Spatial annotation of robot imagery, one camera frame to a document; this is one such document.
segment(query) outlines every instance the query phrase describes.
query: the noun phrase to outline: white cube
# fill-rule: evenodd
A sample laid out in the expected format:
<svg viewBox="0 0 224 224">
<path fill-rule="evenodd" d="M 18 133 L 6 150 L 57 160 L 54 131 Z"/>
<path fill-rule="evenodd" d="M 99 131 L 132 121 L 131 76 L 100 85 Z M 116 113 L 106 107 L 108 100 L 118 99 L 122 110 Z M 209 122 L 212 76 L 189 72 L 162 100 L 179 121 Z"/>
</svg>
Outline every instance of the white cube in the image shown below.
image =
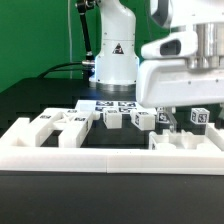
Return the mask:
<svg viewBox="0 0 224 224">
<path fill-rule="evenodd" d="M 121 128 L 122 114 L 115 108 L 104 108 L 103 121 L 108 129 Z"/>
<path fill-rule="evenodd" d="M 155 130 L 155 116 L 147 111 L 131 110 L 131 122 L 141 131 Z"/>
<path fill-rule="evenodd" d="M 207 124 L 209 121 L 210 112 L 205 108 L 191 109 L 191 122 L 194 124 Z"/>
</svg>

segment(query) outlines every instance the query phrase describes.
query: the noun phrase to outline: black cable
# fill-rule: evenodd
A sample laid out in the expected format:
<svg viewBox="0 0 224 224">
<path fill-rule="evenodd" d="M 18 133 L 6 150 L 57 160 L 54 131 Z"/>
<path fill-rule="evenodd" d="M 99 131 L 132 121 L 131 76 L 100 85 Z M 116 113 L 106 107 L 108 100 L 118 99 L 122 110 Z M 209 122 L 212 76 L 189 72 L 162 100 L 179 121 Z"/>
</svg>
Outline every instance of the black cable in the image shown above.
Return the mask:
<svg viewBox="0 0 224 224">
<path fill-rule="evenodd" d="M 82 65 L 82 62 L 81 61 L 77 61 L 77 62 L 69 62 L 69 63 L 55 65 L 55 66 L 49 68 L 48 70 L 46 70 L 45 72 L 42 72 L 40 75 L 37 76 L 37 78 L 42 79 L 49 72 L 55 71 L 57 68 L 67 67 L 67 66 L 71 66 L 71 65 Z"/>
</svg>

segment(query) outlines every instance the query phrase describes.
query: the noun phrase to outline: green wall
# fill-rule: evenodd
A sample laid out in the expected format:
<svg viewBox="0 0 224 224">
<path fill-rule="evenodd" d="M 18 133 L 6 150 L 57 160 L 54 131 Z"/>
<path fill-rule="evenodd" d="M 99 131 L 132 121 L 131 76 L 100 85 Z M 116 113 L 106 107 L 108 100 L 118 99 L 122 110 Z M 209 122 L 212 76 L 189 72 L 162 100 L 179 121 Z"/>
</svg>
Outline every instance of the green wall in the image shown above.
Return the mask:
<svg viewBox="0 0 224 224">
<path fill-rule="evenodd" d="M 85 48 L 79 15 L 72 0 L 73 59 L 82 60 Z M 144 0 L 121 0 L 136 14 L 136 54 L 149 42 Z M 69 62 L 67 0 L 1 0 L 0 2 L 0 92 L 15 82 L 36 77 L 56 64 Z M 99 9 L 89 11 L 91 44 L 94 54 L 100 50 Z M 153 38 L 167 34 L 154 24 Z M 68 77 L 68 73 L 49 77 Z M 81 78 L 80 73 L 74 77 Z"/>
</svg>

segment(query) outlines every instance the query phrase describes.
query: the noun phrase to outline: white robot body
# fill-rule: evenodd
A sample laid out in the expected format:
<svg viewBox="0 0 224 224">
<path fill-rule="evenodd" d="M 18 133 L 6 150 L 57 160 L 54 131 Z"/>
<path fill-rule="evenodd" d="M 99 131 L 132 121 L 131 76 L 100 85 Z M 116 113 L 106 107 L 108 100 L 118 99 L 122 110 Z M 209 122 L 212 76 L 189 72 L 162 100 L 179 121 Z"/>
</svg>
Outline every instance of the white robot body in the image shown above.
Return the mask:
<svg viewBox="0 0 224 224">
<path fill-rule="evenodd" d="M 142 47 L 136 98 L 143 107 L 224 102 L 224 1 L 151 0 L 152 18 L 177 32 Z"/>
<path fill-rule="evenodd" d="M 119 0 L 98 1 L 101 12 L 101 51 L 95 59 L 95 75 L 90 86 L 104 90 L 135 87 L 139 58 L 134 52 L 135 15 Z"/>
</svg>

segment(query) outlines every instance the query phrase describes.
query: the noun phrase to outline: black table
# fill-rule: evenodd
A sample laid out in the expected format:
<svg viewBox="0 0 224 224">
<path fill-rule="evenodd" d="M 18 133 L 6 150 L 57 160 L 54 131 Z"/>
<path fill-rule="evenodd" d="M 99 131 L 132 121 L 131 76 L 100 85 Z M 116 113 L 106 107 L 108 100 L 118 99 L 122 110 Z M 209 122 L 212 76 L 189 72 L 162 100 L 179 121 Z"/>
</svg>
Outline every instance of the black table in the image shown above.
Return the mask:
<svg viewBox="0 0 224 224">
<path fill-rule="evenodd" d="M 79 99 L 133 101 L 135 93 L 101 92 L 82 80 L 24 79 L 0 94 L 0 135 L 18 117 L 74 108 Z M 177 117 L 188 114 L 185 108 Z M 118 134 L 94 124 L 84 147 L 125 148 L 137 141 L 133 147 L 145 148 L 148 133 L 128 119 Z M 97 135 L 102 140 L 91 141 Z M 116 135 L 124 137 L 114 142 Z M 1 171 L 0 223 L 216 224 L 224 220 L 223 189 L 223 176 Z"/>
</svg>

